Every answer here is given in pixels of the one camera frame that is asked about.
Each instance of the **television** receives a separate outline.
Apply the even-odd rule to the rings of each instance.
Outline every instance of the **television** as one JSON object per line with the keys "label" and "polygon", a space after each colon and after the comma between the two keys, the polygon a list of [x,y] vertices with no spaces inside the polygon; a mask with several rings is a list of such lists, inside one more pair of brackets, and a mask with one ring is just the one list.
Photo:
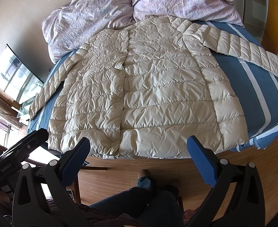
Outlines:
{"label": "television", "polygon": [[34,97],[43,82],[33,74],[6,44],[0,57],[0,88],[19,104]]}

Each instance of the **blue jeans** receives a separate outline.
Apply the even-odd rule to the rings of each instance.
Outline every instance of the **blue jeans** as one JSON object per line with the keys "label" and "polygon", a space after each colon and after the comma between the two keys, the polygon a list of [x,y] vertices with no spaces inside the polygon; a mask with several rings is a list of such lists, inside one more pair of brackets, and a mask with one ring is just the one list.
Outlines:
{"label": "blue jeans", "polygon": [[151,227],[183,227],[183,212],[176,201],[178,193],[173,186],[156,189],[156,182],[151,177],[141,177],[137,187],[89,207],[115,216],[126,213]]}

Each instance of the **brown shoe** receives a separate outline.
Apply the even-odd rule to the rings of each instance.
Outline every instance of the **brown shoe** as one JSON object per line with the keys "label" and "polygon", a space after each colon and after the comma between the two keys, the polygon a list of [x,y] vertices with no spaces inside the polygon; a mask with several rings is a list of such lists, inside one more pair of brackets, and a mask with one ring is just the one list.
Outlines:
{"label": "brown shoe", "polygon": [[146,169],[143,169],[138,173],[138,179],[140,177],[150,177],[150,176],[151,176],[150,172]]}
{"label": "brown shoe", "polygon": [[180,191],[181,182],[178,179],[174,179],[173,181],[170,182],[169,185],[177,188]]}

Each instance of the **blue bed sheet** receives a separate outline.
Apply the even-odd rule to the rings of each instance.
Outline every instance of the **blue bed sheet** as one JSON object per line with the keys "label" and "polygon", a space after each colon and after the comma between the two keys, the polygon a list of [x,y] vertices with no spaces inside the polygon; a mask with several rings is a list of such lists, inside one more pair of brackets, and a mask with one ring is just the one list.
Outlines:
{"label": "blue bed sheet", "polygon": [[[210,21],[195,21],[195,23],[215,26],[260,46],[243,27]],[[59,60],[47,80],[66,58],[75,53],[76,50]],[[214,51],[211,53],[227,75],[239,98],[247,123],[249,142],[238,145],[232,150],[240,152],[250,146],[265,149],[278,135],[278,78],[255,64]],[[54,103],[62,88],[63,83],[29,123],[28,133],[40,128],[47,129]]]}

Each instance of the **wooden floor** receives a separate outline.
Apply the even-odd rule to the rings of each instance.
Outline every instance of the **wooden floor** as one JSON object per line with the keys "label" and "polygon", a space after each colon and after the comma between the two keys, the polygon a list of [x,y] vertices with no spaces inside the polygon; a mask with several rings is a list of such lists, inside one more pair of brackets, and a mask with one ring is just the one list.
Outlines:
{"label": "wooden floor", "polygon": [[[265,150],[247,148],[242,152],[226,151],[218,154],[218,157],[237,165],[246,165],[250,161],[256,164],[265,196],[266,223],[270,221],[278,211],[278,137]],[[79,172],[81,199],[87,205],[136,186],[137,174],[141,169],[149,169],[158,185],[180,179],[180,196],[185,210],[199,207],[210,190],[191,159],[104,160],[88,157],[87,160],[91,166],[109,168],[107,171]],[[230,187],[217,218],[225,212],[234,186]]]}

